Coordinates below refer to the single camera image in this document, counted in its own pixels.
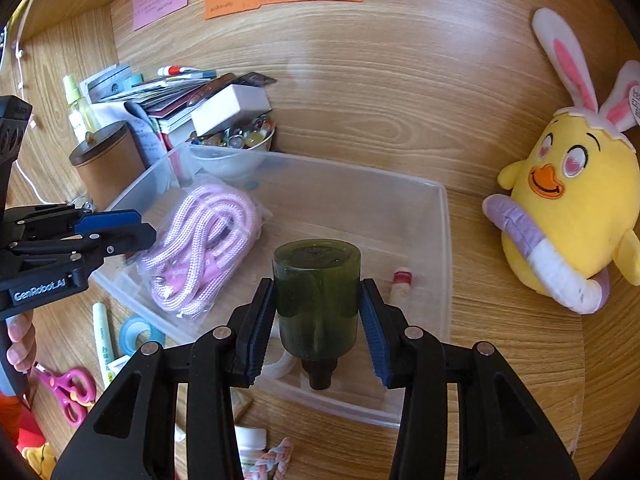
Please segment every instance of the pink heart eyes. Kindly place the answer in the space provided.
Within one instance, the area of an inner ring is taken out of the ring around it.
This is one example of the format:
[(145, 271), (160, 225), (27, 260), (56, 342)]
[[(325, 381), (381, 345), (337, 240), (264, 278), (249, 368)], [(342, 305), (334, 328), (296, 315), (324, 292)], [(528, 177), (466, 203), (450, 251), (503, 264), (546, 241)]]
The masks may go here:
[(562, 172), (569, 178), (577, 176), (587, 165), (587, 160), (588, 155), (585, 147), (574, 146), (564, 156)]
[(542, 160), (543, 158), (546, 157), (546, 154), (549, 152), (549, 149), (551, 148), (551, 145), (553, 144), (553, 142), (554, 142), (553, 134), (548, 134), (548, 136), (546, 136), (542, 140), (542, 144), (540, 145), (540, 151), (538, 152), (539, 160)]

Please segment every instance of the bottle cap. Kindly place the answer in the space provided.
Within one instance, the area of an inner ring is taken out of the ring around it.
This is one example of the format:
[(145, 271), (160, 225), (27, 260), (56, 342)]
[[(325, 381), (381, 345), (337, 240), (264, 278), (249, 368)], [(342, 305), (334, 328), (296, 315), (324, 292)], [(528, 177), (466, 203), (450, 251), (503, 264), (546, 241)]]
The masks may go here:
[(301, 360), (302, 369), (309, 374), (309, 385), (316, 391), (326, 390), (331, 386), (331, 376), (338, 366), (338, 359), (318, 359), (318, 361)]
[(78, 89), (76, 78), (71, 74), (65, 75), (65, 78), (62, 80), (62, 84), (65, 86), (66, 104), (73, 104), (82, 97)]

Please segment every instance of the pink scissors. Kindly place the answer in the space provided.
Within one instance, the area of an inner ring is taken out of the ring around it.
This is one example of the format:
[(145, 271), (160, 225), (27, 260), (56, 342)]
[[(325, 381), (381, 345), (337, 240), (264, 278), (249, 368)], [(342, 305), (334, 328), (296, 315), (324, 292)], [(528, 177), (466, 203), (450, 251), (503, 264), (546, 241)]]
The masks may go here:
[(33, 373), (58, 398), (66, 421), (76, 428), (84, 421), (87, 408), (95, 402), (95, 381), (86, 372), (73, 368), (57, 376), (40, 363), (34, 363)]

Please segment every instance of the red fabric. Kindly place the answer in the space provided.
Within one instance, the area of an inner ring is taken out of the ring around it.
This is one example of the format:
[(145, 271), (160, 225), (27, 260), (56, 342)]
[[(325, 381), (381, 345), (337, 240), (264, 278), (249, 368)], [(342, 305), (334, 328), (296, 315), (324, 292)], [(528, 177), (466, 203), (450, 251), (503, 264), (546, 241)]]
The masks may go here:
[(47, 439), (44, 438), (33, 413), (31, 413), (26, 406), (23, 406), (20, 432), (18, 434), (18, 450), (22, 452), (25, 447), (41, 447), (44, 446), (46, 442)]
[(14, 444), (18, 443), (20, 431), (20, 414), (22, 402), (20, 397), (5, 397), (0, 395), (0, 426)]

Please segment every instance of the pink braided cord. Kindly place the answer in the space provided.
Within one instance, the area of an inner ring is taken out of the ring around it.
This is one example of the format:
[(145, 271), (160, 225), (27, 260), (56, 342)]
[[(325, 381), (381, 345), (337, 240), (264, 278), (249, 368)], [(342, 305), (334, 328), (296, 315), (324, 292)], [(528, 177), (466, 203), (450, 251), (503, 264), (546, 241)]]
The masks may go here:
[(287, 473), (293, 442), (285, 437), (279, 446), (268, 450), (258, 459), (254, 466), (244, 471), (246, 480), (268, 480), (269, 472), (276, 468), (273, 479), (282, 480)]
[(184, 199), (168, 231), (140, 259), (160, 308), (195, 316), (209, 308), (260, 230), (251, 198), (226, 184), (203, 184)]

